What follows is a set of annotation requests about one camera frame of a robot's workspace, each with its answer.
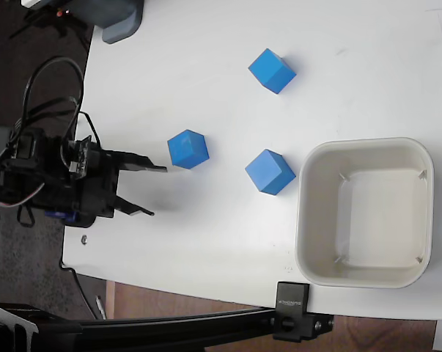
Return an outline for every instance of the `black clamp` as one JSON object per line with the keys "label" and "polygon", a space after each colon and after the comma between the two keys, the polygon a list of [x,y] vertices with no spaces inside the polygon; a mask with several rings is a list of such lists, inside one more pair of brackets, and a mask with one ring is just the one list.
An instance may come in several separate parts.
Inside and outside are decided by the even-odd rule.
{"label": "black clamp", "polygon": [[273,328],[275,340],[313,340],[333,330],[333,315],[308,313],[308,301],[309,284],[278,282]]}

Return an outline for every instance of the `square bowl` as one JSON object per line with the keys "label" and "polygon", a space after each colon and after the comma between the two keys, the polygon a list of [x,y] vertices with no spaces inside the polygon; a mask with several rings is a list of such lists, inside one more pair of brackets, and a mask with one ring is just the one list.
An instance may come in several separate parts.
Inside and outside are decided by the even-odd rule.
{"label": "square bowl", "polygon": [[409,138],[329,142],[299,176],[297,264],[326,286],[401,288],[431,254],[434,166]]}

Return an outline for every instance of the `plastic container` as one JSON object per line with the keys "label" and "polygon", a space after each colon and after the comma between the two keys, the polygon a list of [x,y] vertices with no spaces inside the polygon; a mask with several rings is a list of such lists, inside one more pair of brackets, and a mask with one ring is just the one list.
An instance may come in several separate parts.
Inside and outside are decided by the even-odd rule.
{"label": "plastic container", "polygon": [[296,260],[318,285],[400,288],[431,254],[434,167],[409,138],[329,142],[299,177]]}

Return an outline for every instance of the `brown floor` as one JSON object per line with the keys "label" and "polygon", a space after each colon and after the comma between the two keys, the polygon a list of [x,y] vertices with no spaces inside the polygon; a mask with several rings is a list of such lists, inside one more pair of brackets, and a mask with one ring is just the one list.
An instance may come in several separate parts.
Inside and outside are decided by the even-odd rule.
{"label": "brown floor", "polygon": [[[194,315],[245,309],[240,304],[210,301],[123,284],[107,288],[107,310],[115,319]],[[271,336],[209,348],[209,351],[432,351],[435,321],[335,317],[335,327],[301,344]]]}

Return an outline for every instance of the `dark floor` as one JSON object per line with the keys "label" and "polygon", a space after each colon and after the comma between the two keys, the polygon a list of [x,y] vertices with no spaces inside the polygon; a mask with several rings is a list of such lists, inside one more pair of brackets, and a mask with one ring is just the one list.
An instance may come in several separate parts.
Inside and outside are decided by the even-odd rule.
{"label": "dark floor", "polygon": [[[74,32],[59,38],[54,28],[30,28],[21,36],[8,37],[23,25],[26,9],[20,1],[0,0],[0,125],[12,125],[20,116],[23,89],[40,63],[52,56],[69,56],[84,69],[88,50]],[[85,32],[90,38],[91,29]],[[76,94],[76,81],[68,67],[56,66],[44,73],[32,93],[32,106],[49,98]],[[50,134],[62,134],[66,121],[43,121]],[[1,210],[0,301],[34,305],[65,318],[91,318],[72,275],[59,270],[64,227],[35,212],[33,229],[20,226],[16,210]],[[104,297],[105,282],[81,276],[90,301]]]}

